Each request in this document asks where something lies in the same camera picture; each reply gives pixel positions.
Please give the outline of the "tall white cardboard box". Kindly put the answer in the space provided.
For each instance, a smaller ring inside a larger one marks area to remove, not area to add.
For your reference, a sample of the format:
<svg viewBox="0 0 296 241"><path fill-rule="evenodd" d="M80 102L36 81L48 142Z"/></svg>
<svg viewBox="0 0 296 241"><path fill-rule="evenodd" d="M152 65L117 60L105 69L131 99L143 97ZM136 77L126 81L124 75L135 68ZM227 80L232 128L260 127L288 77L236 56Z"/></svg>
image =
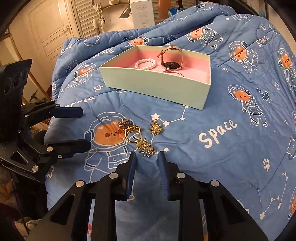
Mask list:
<svg viewBox="0 0 296 241"><path fill-rule="evenodd" d="M151 0L129 1L133 26L135 29L154 26L154 11Z"/></svg>

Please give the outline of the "mint box pink lining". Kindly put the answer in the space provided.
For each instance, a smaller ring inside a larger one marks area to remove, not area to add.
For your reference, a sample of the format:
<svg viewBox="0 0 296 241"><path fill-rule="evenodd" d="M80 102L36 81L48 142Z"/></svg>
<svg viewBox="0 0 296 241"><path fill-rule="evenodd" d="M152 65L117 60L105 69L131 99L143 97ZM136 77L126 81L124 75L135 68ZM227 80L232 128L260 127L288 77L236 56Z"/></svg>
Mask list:
<svg viewBox="0 0 296 241"><path fill-rule="evenodd" d="M211 57L182 49L181 77L162 72L158 54L165 48L134 46L102 64L105 85L202 110L211 87Z"/></svg>

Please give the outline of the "white panel door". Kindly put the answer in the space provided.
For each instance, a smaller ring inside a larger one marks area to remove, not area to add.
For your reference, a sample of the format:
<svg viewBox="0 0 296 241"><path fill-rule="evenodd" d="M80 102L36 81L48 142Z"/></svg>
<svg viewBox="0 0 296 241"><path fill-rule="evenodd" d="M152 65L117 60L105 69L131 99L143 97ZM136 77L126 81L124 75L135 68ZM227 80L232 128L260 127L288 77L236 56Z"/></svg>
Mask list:
<svg viewBox="0 0 296 241"><path fill-rule="evenodd" d="M40 54L39 63L51 73L63 43L74 37L66 1L31 1L30 4L29 25Z"/></svg>

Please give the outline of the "brown strap wristwatch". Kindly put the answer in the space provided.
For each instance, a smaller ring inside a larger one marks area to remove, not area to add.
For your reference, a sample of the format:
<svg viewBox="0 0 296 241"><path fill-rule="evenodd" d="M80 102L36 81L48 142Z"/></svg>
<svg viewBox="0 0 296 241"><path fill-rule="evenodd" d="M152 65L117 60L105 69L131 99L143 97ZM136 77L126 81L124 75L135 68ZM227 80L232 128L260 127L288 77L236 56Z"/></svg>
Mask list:
<svg viewBox="0 0 296 241"><path fill-rule="evenodd" d="M158 54L158 58L161 60L161 66L163 72L178 72L182 69L184 56L182 49L177 46L171 45Z"/></svg>

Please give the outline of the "blue tissue pack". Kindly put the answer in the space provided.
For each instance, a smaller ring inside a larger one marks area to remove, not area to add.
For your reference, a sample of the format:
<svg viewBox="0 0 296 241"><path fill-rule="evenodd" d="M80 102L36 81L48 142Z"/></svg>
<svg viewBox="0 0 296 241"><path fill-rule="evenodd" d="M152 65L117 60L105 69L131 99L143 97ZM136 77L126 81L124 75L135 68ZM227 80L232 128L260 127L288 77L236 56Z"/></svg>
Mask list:
<svg viewBox="0 0 296 241"><path fill-rule="evenodd" d="M185 10L185 9L184 8L170 8L170 9L168 9L168 16L172 17L173 15L178 14L183 10Z"/></svg>

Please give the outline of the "blue space bear quilt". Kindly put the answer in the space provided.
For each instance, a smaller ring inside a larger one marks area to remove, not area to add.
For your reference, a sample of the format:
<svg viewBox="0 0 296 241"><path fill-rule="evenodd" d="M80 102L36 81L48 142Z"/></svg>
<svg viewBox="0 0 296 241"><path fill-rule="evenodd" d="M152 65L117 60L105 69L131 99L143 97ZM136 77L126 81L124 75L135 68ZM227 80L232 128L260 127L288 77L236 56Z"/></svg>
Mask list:
<svg viewBox="0 0 296 241"><path fill-rule="evenodd" d="M99 68L135 45L178 46L210 55L203 110L108 88ZM137 150L123 118L142 128L157 152L193 178L221 182L275 240L295 211L295 55L274 23L229 6L199 4L138 30L71 38L52 77L53 99L81 107L81 118L53 118L45 142L86 138L91 149L58 161L46 175L52 208L78 180L99 181ZM152 120L163 131L152 135Z"/></svg>

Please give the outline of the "gold square earring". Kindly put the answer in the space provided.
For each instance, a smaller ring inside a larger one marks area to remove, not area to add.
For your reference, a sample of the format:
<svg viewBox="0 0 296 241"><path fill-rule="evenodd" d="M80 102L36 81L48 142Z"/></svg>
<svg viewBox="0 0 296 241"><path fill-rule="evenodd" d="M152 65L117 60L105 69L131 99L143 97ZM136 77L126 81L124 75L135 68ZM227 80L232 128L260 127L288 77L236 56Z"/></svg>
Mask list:
<svg viewBox="0 0 296 241"><path fill-rule="evenodd" d="M136 143L136 147L138 149L142 149L144 146L144 141L143 140L139 140L137 143Z"/></svg>

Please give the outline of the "gold snowflake earring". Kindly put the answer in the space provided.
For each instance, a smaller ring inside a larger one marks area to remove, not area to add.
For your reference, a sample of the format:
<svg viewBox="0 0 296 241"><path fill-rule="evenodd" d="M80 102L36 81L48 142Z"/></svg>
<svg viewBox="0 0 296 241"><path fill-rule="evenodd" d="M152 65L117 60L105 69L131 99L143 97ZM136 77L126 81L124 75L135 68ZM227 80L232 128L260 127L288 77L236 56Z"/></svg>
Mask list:
<svg viewBox="0 0 296 241"><path fill-rule="evenodd" d="M158 124L157 120L152 120L151 124L150 124L150 128L149 131L151 132L152 135L159 135L162 131L163 128L161 126L161 124Z"/></svg>
<svg viewBox="0 0 296 241"><path fill-rule="evenodd" d="M143 154L143 156L150 157L156 153L156 150L153 148L153 146L148 142L146 138L143 139L144 146L142 149L139 149L139 151Z"/></svg>

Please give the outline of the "white baby high chair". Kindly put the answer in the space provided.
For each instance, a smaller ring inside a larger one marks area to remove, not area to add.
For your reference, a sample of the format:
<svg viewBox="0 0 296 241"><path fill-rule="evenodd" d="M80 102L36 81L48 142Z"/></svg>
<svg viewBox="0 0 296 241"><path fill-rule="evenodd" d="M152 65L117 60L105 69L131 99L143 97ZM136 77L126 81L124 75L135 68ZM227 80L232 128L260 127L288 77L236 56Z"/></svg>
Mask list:
<svg viewBox="0 0 296 241"><path fill-rule="evenodd" d="M93 19L97 34L134 29L130 1L91 1L98 16Z"/></svg>

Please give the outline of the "thin rose gold bangle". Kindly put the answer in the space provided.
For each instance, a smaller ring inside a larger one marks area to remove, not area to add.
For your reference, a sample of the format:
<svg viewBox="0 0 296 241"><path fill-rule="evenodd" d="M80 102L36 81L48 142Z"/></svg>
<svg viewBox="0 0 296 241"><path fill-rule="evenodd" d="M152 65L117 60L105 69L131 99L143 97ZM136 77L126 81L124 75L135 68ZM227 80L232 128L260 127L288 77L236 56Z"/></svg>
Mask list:
<svg viewBox="0 0 296 241"><path fill-rule="evenodd" d="M184 75L180 72L180 69L168 69L168 68L166 68L162 72L166 73L166 74L176 74L176 75L180 75L181 77L184 77Z"/></svg>

